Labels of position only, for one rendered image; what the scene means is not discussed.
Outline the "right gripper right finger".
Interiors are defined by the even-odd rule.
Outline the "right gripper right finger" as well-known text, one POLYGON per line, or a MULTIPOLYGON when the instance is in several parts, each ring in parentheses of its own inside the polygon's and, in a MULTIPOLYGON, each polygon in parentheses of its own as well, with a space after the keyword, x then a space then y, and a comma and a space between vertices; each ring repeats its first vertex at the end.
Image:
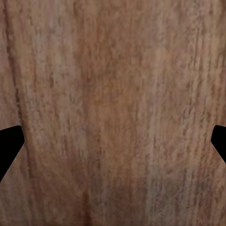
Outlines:
POLYGON ((216 125, 212 132, 211 142, 226 163, 226 127, 216 125))

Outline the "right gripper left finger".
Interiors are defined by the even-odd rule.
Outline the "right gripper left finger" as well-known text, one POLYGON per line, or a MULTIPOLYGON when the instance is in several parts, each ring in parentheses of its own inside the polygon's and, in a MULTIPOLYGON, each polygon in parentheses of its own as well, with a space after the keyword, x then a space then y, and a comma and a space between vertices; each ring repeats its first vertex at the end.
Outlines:
POLYGON ((0 181, 24 144, 20 125, 0 130, 0 181))

